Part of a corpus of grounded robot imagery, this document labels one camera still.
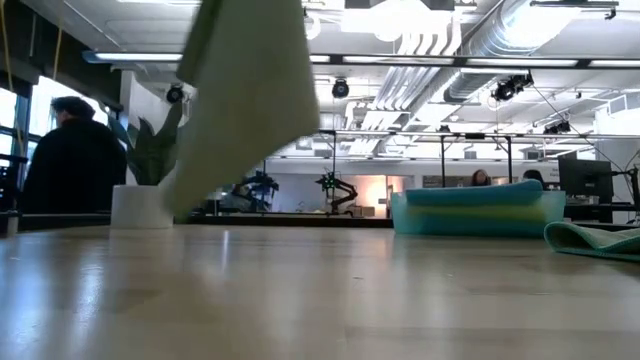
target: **table surface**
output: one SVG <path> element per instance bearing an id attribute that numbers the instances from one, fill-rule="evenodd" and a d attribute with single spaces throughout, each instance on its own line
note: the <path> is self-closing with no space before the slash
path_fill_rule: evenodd
<path id="1" fill-rule="evenodd" d="M 21 234 L 0 240 L 0 359 L 632 359 L 639 279 L 542 240 Z"/>

